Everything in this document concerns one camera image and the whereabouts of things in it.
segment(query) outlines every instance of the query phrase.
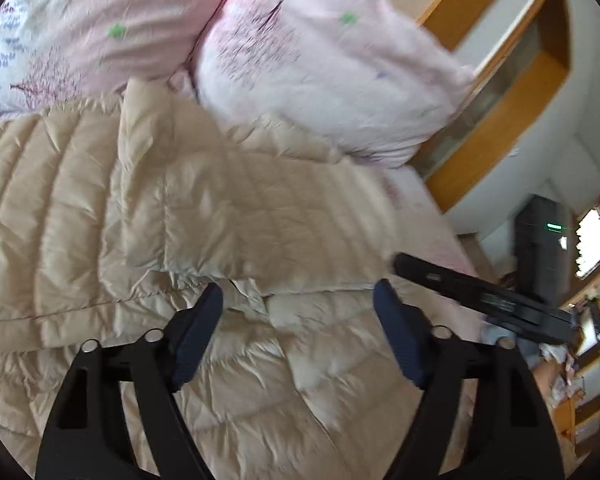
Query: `blue rubber gripper pad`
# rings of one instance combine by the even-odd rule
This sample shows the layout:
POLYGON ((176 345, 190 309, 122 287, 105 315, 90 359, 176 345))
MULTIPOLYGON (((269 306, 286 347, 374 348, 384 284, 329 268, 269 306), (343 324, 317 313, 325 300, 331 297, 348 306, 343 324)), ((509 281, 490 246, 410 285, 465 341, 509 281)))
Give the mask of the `blue rubber gripper pad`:
POLYGON ((419 308, 403 304, 387 280, 374 287, 374 309, 402 374, 424 389, 434 367, 429 319, 419 308))
POLYGON ((178 314, 194 314, 194 319, 174 348, 175 370, 171 381, 177 390, 193 379, 216 330, 222 316, 222 289, 215 283, 207 285, 193 310, 182 310, 176 316, 178 314))

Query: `window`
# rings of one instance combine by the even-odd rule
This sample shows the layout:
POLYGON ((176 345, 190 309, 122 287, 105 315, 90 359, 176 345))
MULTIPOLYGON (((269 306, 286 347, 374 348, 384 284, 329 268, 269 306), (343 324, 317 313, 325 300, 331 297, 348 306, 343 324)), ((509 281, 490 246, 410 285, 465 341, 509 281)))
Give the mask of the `window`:
POLYGON ((576 234, 576 248, 580 254, 576 259, 576 276, 582 279, 600 263, 600 213, 597 209, 592 209, 585 215, 576 234))

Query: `quilted jacket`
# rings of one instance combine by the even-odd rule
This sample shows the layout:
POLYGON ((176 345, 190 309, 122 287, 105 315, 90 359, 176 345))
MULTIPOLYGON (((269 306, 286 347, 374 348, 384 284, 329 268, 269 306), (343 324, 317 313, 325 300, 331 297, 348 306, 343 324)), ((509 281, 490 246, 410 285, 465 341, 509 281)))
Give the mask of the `quilted jacket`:
MULTIPOLYGON (((420 251, 412 221, 374 170, 308 132, 264 117, 221 134, 157 84, 1 123, 1 439, 33 472, 78 345, 135 340, 214 280, 224 314, 176 398, 216 478, 382 478, 420 392, 370 289, 393 252, 420 251)), ((477 336, 471 311, 395 283, 477 336)), ((123 397, 138 462, 155 471, 129 384, 123 397)))

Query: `pink pillow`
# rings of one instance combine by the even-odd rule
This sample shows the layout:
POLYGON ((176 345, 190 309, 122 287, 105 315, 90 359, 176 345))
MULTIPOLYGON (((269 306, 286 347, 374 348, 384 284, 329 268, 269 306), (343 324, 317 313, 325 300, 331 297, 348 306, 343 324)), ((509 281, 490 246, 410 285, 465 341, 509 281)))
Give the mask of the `pink pillow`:
POLYGON ((221 126, 273 112, 387 166, 447 124, 474 77, 389 0, 227 0, 195 68, 221 126))
POLYGON ((169 78, 222 0, 6 0, 0 113, 169 78))

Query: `metal screw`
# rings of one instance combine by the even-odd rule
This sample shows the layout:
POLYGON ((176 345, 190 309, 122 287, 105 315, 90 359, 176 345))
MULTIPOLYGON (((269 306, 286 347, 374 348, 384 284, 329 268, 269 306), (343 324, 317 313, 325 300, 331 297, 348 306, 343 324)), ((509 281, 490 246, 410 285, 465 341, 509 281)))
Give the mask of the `metal screw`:
POLYGON ((144 340, 148 343, 155 343, 156 341, 160 341, 164 336, 164 332, 159 328, 154 328, 149 330, 146 334, 144 334, 144 340))
POLYGON ((516 347, 516 342, 512 337, 501 337, 498 339, 498 346, 507 350, 513 350, 516 347))
POLYGON ((82 343, 80 350, 82 350, 85 354, 88 354, 90 352, 93 352, 99 346, 100 346, 100 343, 98 343, 95 339, 89 339, 89 340, 85 341, 84 343, 82 343))
POLYGON ((454 333, 449 327, 437 325, 431 329, 431 334, 438 339, 450 339, 454 333))

